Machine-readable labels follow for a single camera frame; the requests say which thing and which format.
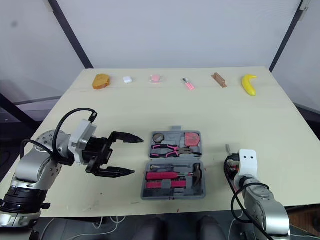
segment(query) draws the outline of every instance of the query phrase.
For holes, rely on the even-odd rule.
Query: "black frame pole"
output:
[[[289,39],[291,37],[291,34],[294,32],[294,29],[295,29],[296,25],[298,24],[302,13],[304,12],[304,11],[300,10],[300,7],[301,7],[301,4],[302,4],[303,1],[304,0],[301,0],[300,4],[298,6],[298,9],[296,10],[296,12],[295,12],[295,14],[293,16],[293,19],[292,19],[291,24],[290,24],[290,26],[288,28],[288,31],[286,32],[286,34],[285,34],[285,36],[284,36],[284,38],[283,38],[283,40],[281,42],[281,45],[280,45],[278,51],[276,52],[276,55],[275,55],[275,57],[274,57],[274,59],[273,59],[273,61],[271,63],[270,68],[269,68],[270,72],[272,72],[275,69],[275,66],[276,66],[276,64],[277,64],[282,52],[284,51],[284,49],[285,49],[285,47],[286,47],[286,45],[287,45],[287,43],[288,43],[288,41],[289,41]]]
[[[85,53],[80,42],[78,41],[74,31],[72,30],[68,20],[66,19],[66,16],[62,12],[57,0],[48,0],[48,2],[53,10],[54,16],[58,20],[62,30],[64,31],[66,37],[68,38],[69,42],[71,43],[75,53],[78,55],[83,66],[86,69],[94,69],[94,66],[91,64],[87,54]]]
[[[8,113],[10,113],[23,124],[27,125],[32,130],[36,131],[39,128],[40,123],[38,123],[37,121],[29,117],[27,114],[25,114],[22,110],[20,110],[16,105],[14,105],[9,99],[7,99],[1,93],[0,95],[0,106],[4,110],[6,110]]]

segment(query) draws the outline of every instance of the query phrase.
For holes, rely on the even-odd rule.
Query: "bread slice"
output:
[[[107,74],[97,74],[92,83],[94,89],[104,89],[110,85],[110,77]]]

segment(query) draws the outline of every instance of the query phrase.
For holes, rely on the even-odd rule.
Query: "wooden block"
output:
[[[107,74],[97,74],[92,83],[94,89],[104,89],[110,85],[110,77]]]
[[[223,87],[223,88],[228,87],[226,85],[226,80],[224,80],[222,78],[222,76],[220,76],[217,72],[215,72],[214,75],[211,75],[211,77],[213,77],[213,79],[216,80],[217,83],[220,84],[221,87]]]

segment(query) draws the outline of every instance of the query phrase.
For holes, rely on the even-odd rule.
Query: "toolbox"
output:
[[[205,168],[199,131],[154,131],[149,146],[150,162],[142,182],[143,200],[200,199],[206,196]]]

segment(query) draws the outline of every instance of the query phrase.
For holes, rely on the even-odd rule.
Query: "gray tool case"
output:
[[[198,135],[199,143],[197,145],[186,146],[185,140],[186,136],[189,136],[188,133]],[[162,145],[161,147],[163,147],[163,145],[177,145],[179,148],[189,147],[193,153],[180,154],[179,156],[173,157],[173,149],[158,148],[160,146],[157,145]],[[145,168],[141,198],[143,200],[204,198],[206,196],[205,168],[200,161],[201,155],[202,141],[199,131],[182,131],[180,126],[173,126],[171,131],[154,131],[149,147],[149,157],[151,161]],[[166,172],[175,172],[183,176],[179,175],[178,178],[175,179],[153,179],[155,175],[150,175],[150,173],[161,174]]]

